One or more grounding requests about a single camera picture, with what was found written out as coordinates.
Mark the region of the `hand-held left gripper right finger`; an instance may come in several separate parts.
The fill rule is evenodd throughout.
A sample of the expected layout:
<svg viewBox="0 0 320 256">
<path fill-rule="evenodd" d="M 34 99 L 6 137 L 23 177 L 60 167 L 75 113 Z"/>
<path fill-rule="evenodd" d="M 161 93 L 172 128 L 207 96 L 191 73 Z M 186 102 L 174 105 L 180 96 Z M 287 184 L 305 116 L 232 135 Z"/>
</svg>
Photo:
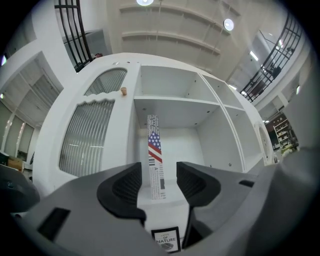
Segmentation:
<svg viewBox="0 0 320 256">
<path fill-rule="evenodd" d="M 188 208 L 184 250 L 271 250 L 283 238 L 276 206 L 282 171 L 258 174 L 176 164 L 177 185 Z"/>
</svg>

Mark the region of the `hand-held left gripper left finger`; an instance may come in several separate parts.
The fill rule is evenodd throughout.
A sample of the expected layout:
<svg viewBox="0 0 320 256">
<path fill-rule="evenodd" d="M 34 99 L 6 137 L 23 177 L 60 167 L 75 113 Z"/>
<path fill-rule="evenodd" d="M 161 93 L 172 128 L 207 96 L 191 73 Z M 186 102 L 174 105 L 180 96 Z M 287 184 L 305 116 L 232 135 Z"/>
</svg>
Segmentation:
<svg viewBox="0 0 320 256">
<path fill-rule="evenodd" d="M 37 207 L 37 231 L 81 256 L 134 256 L 133 232 L 146 214 L 137 206 L 140 162 L 73 179 Z"/>
</svg>

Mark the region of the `black metal railing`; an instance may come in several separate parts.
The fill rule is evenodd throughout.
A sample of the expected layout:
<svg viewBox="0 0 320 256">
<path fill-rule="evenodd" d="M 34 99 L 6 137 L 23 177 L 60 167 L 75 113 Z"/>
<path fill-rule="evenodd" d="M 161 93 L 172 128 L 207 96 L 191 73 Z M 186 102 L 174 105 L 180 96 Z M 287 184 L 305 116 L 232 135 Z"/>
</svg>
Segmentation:
<svg viewBox="0 0 320 256">
<path fill-rule="evenodd" d="M 90 53 L 80 0 L 55 0 L 54 9 L 62 27 L 62 41 L 75 71 L 80 72 L 93 61 Z"/>
<path fill-rule="evenodd" d="M 276 42 L 272 42 L 270 52 L 249 79 L 241 94 L 253 103 L 279 76 L 296 52 L 303 30 L 299 22 L 290 13 L 287 14 L 283 29 Z"/>
</svg>

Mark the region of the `brown cardboard box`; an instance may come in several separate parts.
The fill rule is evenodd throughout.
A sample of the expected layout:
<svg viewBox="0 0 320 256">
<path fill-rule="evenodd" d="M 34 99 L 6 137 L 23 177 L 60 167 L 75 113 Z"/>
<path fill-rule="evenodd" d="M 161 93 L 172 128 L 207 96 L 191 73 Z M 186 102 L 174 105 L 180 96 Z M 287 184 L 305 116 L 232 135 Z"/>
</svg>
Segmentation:
<svg viewBox="0 0 320 256">
<path fill-rule="evenodd" d="M 7 166 L 18 170 L 21 173 L 24 171 L 24 161 L 17 157 L 9 156 Z"/>
</svg>

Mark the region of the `newspaper-print box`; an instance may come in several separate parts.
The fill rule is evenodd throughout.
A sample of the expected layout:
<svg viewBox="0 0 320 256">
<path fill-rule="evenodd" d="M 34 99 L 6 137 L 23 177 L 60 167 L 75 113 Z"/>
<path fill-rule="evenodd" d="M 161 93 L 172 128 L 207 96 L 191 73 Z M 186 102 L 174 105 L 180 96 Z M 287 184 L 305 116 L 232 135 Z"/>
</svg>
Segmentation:
<svg viewBox="0 0 320 256">
<path fill-rule="evenodd" d="M 151 199 L 153 201 L 164 200 L 166 198 L 165 172 L 163 166 L 159 118 L 157 115 L 147 115 L 147 132 Z"/>
</svg>

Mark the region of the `black picture frame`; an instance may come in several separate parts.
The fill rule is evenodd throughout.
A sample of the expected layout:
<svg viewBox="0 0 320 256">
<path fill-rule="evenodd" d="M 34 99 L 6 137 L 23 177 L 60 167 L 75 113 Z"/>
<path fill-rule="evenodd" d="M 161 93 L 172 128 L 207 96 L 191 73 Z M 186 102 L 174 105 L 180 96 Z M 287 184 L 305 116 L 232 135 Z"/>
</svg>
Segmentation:
<svg viewBox="0 0 320 256">
<path fill-rule="evenodd" d="M 181 251 L 178 226 L 152 230 L 151 236 L 166 253 L 173 254 Z"/>
</svg>

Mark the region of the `white desk with hutch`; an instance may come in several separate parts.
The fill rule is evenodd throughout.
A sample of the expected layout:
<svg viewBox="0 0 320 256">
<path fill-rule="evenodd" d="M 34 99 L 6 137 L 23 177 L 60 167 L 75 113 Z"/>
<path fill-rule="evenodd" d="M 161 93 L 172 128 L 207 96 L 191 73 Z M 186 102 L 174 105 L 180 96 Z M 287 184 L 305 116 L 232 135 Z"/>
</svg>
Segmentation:
<svg viewBox="0 0 320 256">
<path fill-rule="evenodd" d="M 121 87 L 127 88 L 123 96 Z M 64 184 L 82 178 L 59 168 L 64 136 L 78 105 L 114 100 L 105 135 L 101 171 L 141 163 L 137 207 L 144 226 L 133 232 L 133 249 L 147 256 L 166 253 L 151 231 L 178 227 L 181 251 L 189 205 L 177 184 L 177 163 L 189 162 L 237 173 L 251 173 L 272 162 L 272 147 L 257 109 L 226 82 L 177 60 L 118 53 L 100 57 L 68 79 L 39 133 L 33 182 L 40 202 L 27 215 L 35 228 L 37 208 Z M 158 116 L 166 198 L 152 200 L 147 115 Z"/>
</svg>

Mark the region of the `white display shelf rack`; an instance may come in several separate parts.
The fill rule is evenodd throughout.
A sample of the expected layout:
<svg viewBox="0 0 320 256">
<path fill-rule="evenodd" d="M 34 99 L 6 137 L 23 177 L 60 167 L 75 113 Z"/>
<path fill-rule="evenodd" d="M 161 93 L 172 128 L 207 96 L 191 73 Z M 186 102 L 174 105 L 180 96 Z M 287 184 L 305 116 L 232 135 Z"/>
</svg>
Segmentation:
<svg viewBox="0 0 320 256">
<path fill-rule="evenodd" d="M 275 150 L 285 151 L 290 148 L 296 148 L 299 143 L 288 119 L 280 120 L 273 126 L 277 142 L 273 146 Z"/>
</svg>

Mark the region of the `ribbed glass cabinet door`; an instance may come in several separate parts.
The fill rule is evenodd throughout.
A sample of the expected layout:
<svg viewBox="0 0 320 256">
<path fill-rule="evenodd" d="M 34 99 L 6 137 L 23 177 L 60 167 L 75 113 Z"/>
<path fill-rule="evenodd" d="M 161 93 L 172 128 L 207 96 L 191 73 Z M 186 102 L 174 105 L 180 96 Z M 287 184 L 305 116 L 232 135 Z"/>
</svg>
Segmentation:
<svg viewBox="0 0 320 256">
<path fill-rule="evenodd" d="M 115 101 L 84 102 L 75 108 L 59 156 L 59 169 L 83 177 L 100 172 L 106 133 Z"/>
</svg>

